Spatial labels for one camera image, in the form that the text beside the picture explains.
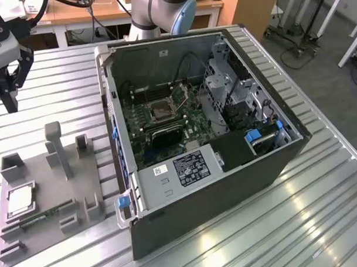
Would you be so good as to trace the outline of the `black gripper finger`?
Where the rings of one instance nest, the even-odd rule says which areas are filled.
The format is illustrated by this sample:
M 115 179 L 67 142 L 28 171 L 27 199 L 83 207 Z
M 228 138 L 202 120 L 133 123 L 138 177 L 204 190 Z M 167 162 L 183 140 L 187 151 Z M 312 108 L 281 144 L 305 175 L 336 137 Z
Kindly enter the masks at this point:
M 18 89 L 22 88 L 34 62 L 32 49 L 21 47 L 19 53 L 18 66 L 12 74 L 8 66 L 0 68 L 0 100 L 9 114 L 18 111 Z

